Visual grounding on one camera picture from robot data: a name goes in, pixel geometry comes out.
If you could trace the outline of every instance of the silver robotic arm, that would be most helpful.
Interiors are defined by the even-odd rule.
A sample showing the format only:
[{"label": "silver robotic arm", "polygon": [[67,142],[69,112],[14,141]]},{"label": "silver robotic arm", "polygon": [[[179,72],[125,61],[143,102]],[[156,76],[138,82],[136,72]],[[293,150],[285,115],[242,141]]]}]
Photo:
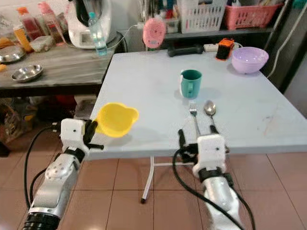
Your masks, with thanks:
[{"label": "silver robotic arm", "polygon": [[[39,187],[33,203],[28,211],[28,217],[23,230],[56,230],[65,211],[71,189],[76,183],[81,162],[89,157],[90,149],[100,149],[103,146],[92,145],[97,123],[75,119],[64,119],[61,122],[61,141],[63,151],[46,172],[45,179]],[[197,144],[187,146],[179,133],[180,149],[183,160],[195,163],[193,173],[204,186],[204,197],[211,200],[237,222],[239,218],[239,201],[236,193],[228,185],[225,172],[225,141],[218,134],[201,136]],[[194,156],[184,152],[194,152]],[[240,229],[224,214],[207,204],[215,230]]]}]

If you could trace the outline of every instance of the pink basket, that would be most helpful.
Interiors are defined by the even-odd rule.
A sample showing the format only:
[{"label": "pink basket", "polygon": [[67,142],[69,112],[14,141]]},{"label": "pink basket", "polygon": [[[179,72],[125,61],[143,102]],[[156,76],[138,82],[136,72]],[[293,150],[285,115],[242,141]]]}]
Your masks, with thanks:
[{"label": "pink basket", "polygon": [[264,28],[275,11],[283,4],[274,6],[226,6],[225,24],[228,30],[247,27]]}]

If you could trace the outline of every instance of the storage shelf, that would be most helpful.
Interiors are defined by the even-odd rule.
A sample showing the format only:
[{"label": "storage shelf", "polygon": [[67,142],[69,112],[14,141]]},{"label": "storage shelf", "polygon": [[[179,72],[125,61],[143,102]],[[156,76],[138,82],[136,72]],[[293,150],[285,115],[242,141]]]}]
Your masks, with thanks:
[{"label": "storage shelf", "polygon": [[176,40],[181,38],[197,38],[197,37],[210,37],[210,36],[222,36],[222,35],[244,35],[244,34],[259,34],[270,33],[273,28],[246,28],[236,30],[219,30],[210,32],[190,33],[190,34],[166,34],[164,40]]}]

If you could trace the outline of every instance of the metal dish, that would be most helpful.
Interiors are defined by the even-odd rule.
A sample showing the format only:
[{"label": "metal dish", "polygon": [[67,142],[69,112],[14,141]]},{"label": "metal dish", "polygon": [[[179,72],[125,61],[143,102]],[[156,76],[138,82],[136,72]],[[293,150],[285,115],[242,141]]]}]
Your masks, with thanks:
[{"label": "metal dish", "polygon": [[21,60],[25,56],[25,51],[19,46],[8,46],[0,49],[0,63],[10,64]]},{"label": "metal dish", "polygon": [[12,74],[12,79],[16,82],[28,82],[38,78],[43,71],[40,65],[23,67]]}]

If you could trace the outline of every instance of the metal fork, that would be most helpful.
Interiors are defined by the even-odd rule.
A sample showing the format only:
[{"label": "metal fork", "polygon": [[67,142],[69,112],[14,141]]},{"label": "metal fork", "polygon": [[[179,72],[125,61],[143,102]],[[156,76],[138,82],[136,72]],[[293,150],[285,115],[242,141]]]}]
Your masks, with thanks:
[{"label": "metal fork", "polygon": [[197,108],[196,108],[196,103],[195,102],[189,103],[189,112],[194,117],[194,122],[195,122],[195,126],[196,126],[197,136],[199,137],[201,135],[201,131],[200,131],[200,128],[198,126],[197,119],[196,119]]}]

